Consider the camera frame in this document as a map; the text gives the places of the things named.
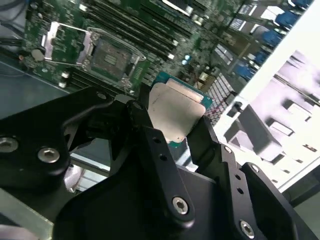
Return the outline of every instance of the screw hole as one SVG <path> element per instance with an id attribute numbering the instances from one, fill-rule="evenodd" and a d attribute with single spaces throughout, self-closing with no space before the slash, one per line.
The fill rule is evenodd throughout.
<path id="1" fill-rule="evenodd" d="M 244 191 L 241 188 L 238 187 L 237 190 L 240 194 L 244 194 Z"/>
<path id="2" fill-rule="evenodd" d="M 180 208 L 180 209 L 184 209 L 184 207 L 185 207 L 184 203 L 181 202 L 181 201 L 177 201 L 177 202 L 176 202 L 176 205 L 177 205 L 178 208 Z"/>
<path id="3" fill-rule="evenodd" d="M 156 137 L 153 138 L 153 141 L 154 141 L 155 143 L 157 143 L 157 144 L 160 144 L 160 143 L 161 143 L 161 140 L 160 140 L 159 138 L 156 138 Z"/>
<path id="4" fill-rule="evenodd" d="M 167 161 L 167 160 L 168 160 L 167 156 L 164 155 L 164 154 L 160 154 L 160 155 L 159 155 L 159 158 L 160 158 L 162 161 Z"/>
<path id="5" fill-rule="evenodd" d="M 12 146 L 11 142 L 4 141 L 0 143 L 0 147 L 10 148 Z"/>

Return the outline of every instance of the blue connector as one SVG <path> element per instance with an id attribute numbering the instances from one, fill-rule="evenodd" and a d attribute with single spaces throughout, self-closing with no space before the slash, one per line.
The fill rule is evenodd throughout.
<path id="1" fill-rule="evenodd" d="M 313 0 L 292 0 L 292 3 L 294 5 L 296 5 L 299 8 L 303 8 L 303 9 L 308 8 L 312 2 L 313 2 Z"/>
<path id="2" fill-rule="evenodd" d="M 275 30 L 266 31 L 262 34 L 262 41 L 264 44 L 267 44 L 275 48 L 282 40 L 284 36 Z"/>
<path id="3" fill-rule="evenodd" d="M 269 54 L 265 51 L 258 51 L 254 56 L 254 62 L 258 65 L 262 65 L 269 56 Z"/>
<path id="4" fill-rule="evenodd" d="M 284 13 L 276 16 L 275 22 L 282 27 L 290 29 L 298 21 L 298 18 L 298 15 L 290 11 L 285 11 Z"/>
<path id="5" fill-rule="evenodd" d="M 245 80 L 249 81 L 256 73 L 254 69 L 249 66 L 236 66 L 234 68 L 235 74 L 243 77 Z"/>

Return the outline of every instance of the black metal bracket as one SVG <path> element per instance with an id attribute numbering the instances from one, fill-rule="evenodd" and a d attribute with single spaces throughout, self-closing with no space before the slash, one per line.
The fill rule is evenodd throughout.
<path id="1" fill-rule="evenodd" d="M 79 124 L 111 103 L 107 94 L 86 88 L 0 120 L 0 187 L 58 188 Z"/>
<path id="2" fill-rule="evenodd" d="M 238 168 L 208 118 L 187 136 L 198 174 L 177 168 L 153 128 L 148 96 L 140 99 L 112 102 L 87 88 L 0 120 L 0 187 L 22 199 L 25 190 L 52 193 L 69 152 L 103 138 L 111 142 L 110 177 L 64 206 L 54 240 L 100 239 L 105 229 L 112 240 L 317 239 L 257 166 Z"/>
<path id="3" fill-rule="evenodd" d="M 199 166 L 196 172 L 215 180 L 224 192 L 233 236 L 266 239 L 256 222 L 246 175 L 237 168 L 231 149 L 219 143 L 210 120 L 203 117 L 187 140 L 193 163 Z"/>

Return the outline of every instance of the cable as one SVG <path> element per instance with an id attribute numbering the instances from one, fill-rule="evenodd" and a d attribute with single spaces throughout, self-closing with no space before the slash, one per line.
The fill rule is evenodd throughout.
<path id="1" fill-rule="evenodd" d="M 8 19 L 8 20 L 2 20 L 2 21 L 0 21 L 0 23 L 1 24 L 8 24 L 8 23 L 11 23 L 11 22 L 15 21 L 23 13 L 23 11 L 25 10 L 26 6 L 27 6 L 27 2 L 25 1 L 23 6 L 22 6 L 22 8 L 20 9 L 20 11 L 13 18 Z"/>
<path id="2" fill-rule="evenodd" d="M 1 24 L 1 26 L 5 27 L 6 29 L 11 30 L 12 32 L 14 32 L 15 34 L 17 34 L 19 37 L 23 38 L 24 37 L 24 32 L 20 31 L 18 28 L 12 26 L 9 23 L 3 23 Z"/>
<path id="3" fill-rule="evenodd" d="M 22 2 L 24 2 L 24 0 L 14 0 L 14 1 L 6 3 L 4 5 L 0 5 L 0 12 L 4 12 L 9 9 L 13 9 L 14 7 L 18 6 Z"/>
<path id="4" fill-rule="evenodd" d="M 16 38 L 0 38 L 0 45 L 21 47 L 22 40 Z"/>

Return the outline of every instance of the motherboard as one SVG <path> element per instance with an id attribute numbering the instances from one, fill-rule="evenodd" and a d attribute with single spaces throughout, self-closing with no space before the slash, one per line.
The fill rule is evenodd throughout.
<path id="1" fill-rule="evenodd" d="M 215 71 L 217 39 L 241 6 L 240 0 L 36 0 L 27 10 L 23 61 L 68 92 L 95 86 L 135 96 L 160 72 L 202 85 Z"/>

